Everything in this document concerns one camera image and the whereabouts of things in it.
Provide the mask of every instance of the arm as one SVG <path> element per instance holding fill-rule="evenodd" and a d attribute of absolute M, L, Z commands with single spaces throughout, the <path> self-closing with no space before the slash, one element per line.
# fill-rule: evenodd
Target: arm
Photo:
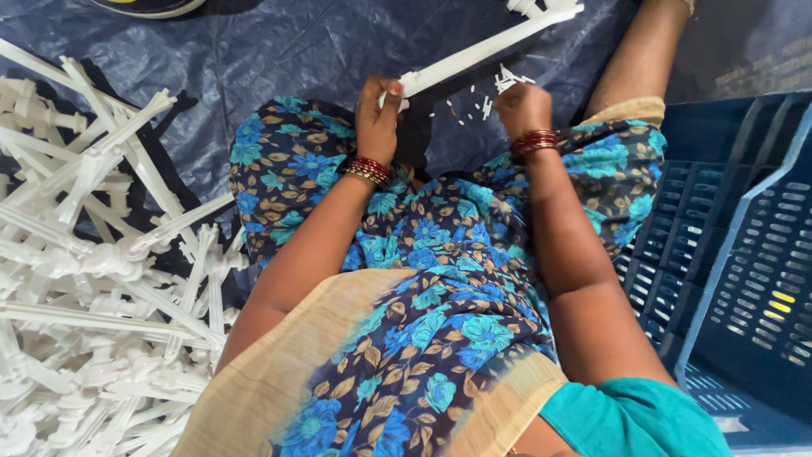
<path fill-rule="evenodd" d="M 550 95 L 536 86 L 511 87 L 496 109 L 514 138 L 551 126 Z M 536 255 L 567 377 L 585 385 L 627 376 L 675 385 L 637 323 L 558 151 L 526 158 Z"/>
<path fill-rule="evenodd" d="M 383 109 L 378 98 L 387 91 Z M 371 76 L 356 114 L 358 155 L 388 165 L 395 154 L 400 84 Z M 257 279 L 229 332 L 218 370 L 273 329 L 326 278 L 337 275 L 375 184 L 348 173 L 327 192 Z"/>

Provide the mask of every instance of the woman's left hand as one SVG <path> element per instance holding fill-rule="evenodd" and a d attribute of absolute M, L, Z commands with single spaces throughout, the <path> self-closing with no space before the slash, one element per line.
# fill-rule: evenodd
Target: woman's left hand
<path fill-rule="evenodd" d="M 383 108 L 378 107 L 381 94 Z M 398 120 L 400 101 L 403 99 L 403 87 L 398 80 L 384 76 L 370 76 L 361 91 L 356 113 L 356 133 L 358 138 L 358 155 L 375 162 L 389 165 L 395 155 L 398 138 L 395 126 Z"/>

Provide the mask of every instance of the teal blouse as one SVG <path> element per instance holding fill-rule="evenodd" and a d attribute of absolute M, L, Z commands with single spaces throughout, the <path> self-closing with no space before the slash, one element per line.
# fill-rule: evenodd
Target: teal blouse
<path fill-rule="evenodd" d="M 650 379 L 613 379 L 597 389 L 570 382 L 540 414 L 583 457 L 732 455 L 692 398 Z"/>

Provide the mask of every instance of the woman's right hand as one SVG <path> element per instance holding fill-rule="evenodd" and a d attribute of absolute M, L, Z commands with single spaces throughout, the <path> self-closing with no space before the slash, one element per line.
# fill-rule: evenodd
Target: woman's right hand
<path fill-rule="evenodd" d="M 513 140 L 552 126 L 552 97 L 537 85 L 514 84 L 496 98 L 494 108 Z"/>

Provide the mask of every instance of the hand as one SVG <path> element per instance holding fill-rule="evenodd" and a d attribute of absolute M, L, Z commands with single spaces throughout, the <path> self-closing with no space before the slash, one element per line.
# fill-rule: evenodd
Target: hand
<path fill-rule="evenodd" d="M 537 85 L 515 83 L 496 98 L 494 107 L 514 140 L 527 132 L 549 130 L 552 126 L 552 98 Z"/>
<path fill-rule="evenodd" d="M 387 96 L 380 108 L 378 99 L 383 93 Z M 387 166 L 391 163 L 398 145 L 395 125 L 402 99 L 403 87 L 398 80 L 383 76 L 367 78 L 356 113 L 359 156 Z"/>

